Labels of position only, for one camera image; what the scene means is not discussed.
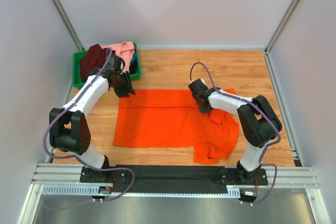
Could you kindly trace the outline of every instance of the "wooden table surface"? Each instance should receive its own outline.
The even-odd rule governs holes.
[[[139,50],[142,76],[133,81],[135,89],[188,89],[191,65],[205,63],[216,86],[233,88],[236,94],[246,97],[264,95],[281,118],[269,79],[262,51],[246,50]],[[208,87],[209,78],[202,66],[194,68],[193,79],[202,78]],[[112,145],[118,117],[118,102],[113,90],[106,92],[92,109],[87,119],[91,143],[108,156],[110,164],[138,165],[202,165],[193,161],[193,147],[184,148],[125,148]],[[282,141],[272,146],[264,157],[265,163],[278,166],[294,166],[285,130]],[[215,165],[234,166],[242,157],[246,139],[240,128],[236,148],[228,159]],[[67,155],[57,151],[57,155]],[[54,160],[54,163],[76,163],[73,158]]]

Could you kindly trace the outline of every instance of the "clothing pile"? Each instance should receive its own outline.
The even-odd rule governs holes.
[[[121,57],[125,61],[125,70],[130,74],[135,73],[138,61],[135,54],[134,44],[131,41],[123,42],[119,44],[110,44],[107,46],[100,46],[95,44],[91,46],[85,55],[79,61],[79,72],[83,82],[86,82],[90,72],[97,67],[101,67],[106,60],[107,48],[111,47],[115,55]]]

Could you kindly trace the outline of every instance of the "green plastic basket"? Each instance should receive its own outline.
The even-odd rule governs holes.
[[[141,67],[140,67],[140,61],[139,61],[139,54],[138,54],[138,48],[136,47],[136,43],[134,44],[135,49],[135,55],[137,56],[138,61],[138,67],[136,68],[135,73],[130,74],[131,80],[139,80],[141,75]],[[75,88],[81,89],[84,86],[84,82],[82,82],[82,79],[80,78],[80,72],[79,72],[79,61],[80,59],[84,58],[87,54],[87,51],[80,51],[75,52],[73,54],[73,64],[72,64],[72,86]]]

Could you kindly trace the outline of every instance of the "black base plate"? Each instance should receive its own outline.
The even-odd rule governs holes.
[[[244,182],[238,178],[238,169],[236,168],[221,168],[221,183],[223,185],[247,185],[247,186],[255,186],[256,179],[261,186],[267,186],[268,180],[266,176],[265,169],[259,169],[253,177],[250,179],[246,179]]]

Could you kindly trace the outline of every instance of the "orange fabric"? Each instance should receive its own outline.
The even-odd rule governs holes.
[[[115,146],[194,147],[194,161],[218,163],[236,146],[238,123],[222,110],[201,114],[189,90],[136,90],[121,98]]]

